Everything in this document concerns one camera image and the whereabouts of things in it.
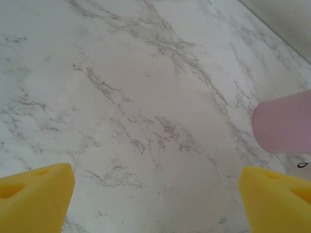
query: wall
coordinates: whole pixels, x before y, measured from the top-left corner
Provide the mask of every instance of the wall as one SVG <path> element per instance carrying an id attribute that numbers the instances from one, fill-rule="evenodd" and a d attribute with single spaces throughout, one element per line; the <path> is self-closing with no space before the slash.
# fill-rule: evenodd
<path id="1" fill-rule="evenodd" d="M 311 0 L 240 0 L 311 63 Z"/>

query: marble surface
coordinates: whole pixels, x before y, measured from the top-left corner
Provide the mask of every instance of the marble surface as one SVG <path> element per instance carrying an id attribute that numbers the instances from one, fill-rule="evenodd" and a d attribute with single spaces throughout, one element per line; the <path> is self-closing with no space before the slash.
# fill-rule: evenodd
<path id="1" fill-rule="evenodd" d="M 237 0 L 5 0 L 0 175 L 70 163 L 64 233 L 248 233 L 254 108 L 311 67 Z"/>

